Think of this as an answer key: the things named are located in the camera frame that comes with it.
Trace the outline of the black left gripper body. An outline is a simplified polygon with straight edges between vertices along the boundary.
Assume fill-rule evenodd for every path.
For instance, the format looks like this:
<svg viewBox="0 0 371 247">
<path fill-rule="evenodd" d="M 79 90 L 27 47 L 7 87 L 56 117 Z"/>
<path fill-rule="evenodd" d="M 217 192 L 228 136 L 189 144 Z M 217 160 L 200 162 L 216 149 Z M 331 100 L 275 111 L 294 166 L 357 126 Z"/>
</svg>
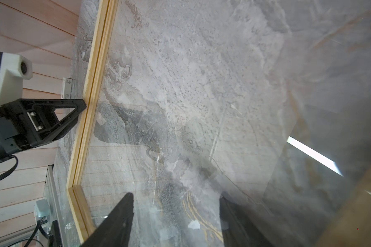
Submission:
<svg viewBox="0 0 371 247">
<path fill-rule="evenodd" d="M 9 156 L 22 151 L 19 141 L 19 131 L 11 119 L 5 115 L 0 107 L 0 163 L 9 159 Z"/>
</svg>

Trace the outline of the light wooden picture frame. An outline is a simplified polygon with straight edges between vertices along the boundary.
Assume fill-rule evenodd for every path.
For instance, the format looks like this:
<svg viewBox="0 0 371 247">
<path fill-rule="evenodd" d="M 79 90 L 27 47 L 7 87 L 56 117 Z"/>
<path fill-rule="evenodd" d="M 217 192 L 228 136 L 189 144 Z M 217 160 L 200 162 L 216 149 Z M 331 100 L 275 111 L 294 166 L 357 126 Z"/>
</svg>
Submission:
<svg viewBox="0 0 371 247">
<path fill-rule="evenodd" d="M 100 1 L 99 3 L 82 93 L 82 98 L 85 100 L 87 107 L 78 119 L 78 127 L 69 162 L 66 189 L 75 227 L 81 243 L 84 243 L 96 229 L 81 188 L 81 178 L 94 127 L 96 107 L 119 3 L 120 1 Z"/>
</svg>

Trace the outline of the clear glass pane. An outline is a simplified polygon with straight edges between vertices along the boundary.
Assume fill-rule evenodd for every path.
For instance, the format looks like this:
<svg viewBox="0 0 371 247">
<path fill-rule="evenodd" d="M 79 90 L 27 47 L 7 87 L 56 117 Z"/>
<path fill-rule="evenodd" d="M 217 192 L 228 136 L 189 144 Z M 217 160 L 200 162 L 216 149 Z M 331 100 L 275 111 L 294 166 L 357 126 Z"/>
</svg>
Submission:
<svg viewBox="0 0 371 247">
<path fill-rule="evenodd" d="M 315 244 L 371 166 L 371 1 L 121 1 L 81 187 L 131 247 Z"/>
</svg>

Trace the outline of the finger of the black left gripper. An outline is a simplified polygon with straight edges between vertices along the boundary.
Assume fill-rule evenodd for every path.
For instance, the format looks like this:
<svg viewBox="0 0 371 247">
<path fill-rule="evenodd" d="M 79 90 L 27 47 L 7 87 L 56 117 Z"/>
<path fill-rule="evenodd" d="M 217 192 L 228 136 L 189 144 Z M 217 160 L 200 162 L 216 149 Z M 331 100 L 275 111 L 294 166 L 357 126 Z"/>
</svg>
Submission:
<svg viewBox="0 0 371 247">
<path fill-rule="evenodd" d="M 83 99 L 17 99 L 2 105 L 20 148 L 36 148 L 64 137 L 86 109 Z"/>
</svg>

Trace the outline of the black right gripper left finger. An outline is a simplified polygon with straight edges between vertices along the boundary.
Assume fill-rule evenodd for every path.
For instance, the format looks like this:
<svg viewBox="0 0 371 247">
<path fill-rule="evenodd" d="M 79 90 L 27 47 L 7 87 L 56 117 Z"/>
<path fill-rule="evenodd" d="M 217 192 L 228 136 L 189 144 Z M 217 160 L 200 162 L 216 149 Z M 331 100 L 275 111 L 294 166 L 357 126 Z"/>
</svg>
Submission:
<svg viewBox="0 0 371 247">
<path fill-rule="evenodd" d="M 128 192 L 81 247 L 128 247 L 134 217 L 134 195 Z"/>
</svg>

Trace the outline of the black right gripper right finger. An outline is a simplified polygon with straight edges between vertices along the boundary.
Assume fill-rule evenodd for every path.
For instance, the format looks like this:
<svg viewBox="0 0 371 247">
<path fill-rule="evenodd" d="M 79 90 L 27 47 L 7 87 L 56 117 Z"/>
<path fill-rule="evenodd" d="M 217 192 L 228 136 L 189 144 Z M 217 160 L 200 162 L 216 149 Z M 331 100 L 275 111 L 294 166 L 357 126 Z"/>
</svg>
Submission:
<svg viewBox="0 0 371 247">
<path fill-rule="evenodd" d="M 220 197 L 220 221 L 224 246 L 266 246 L 265 236 L 253 224 L 243 209 L 224 196 Z"/>
</svg>

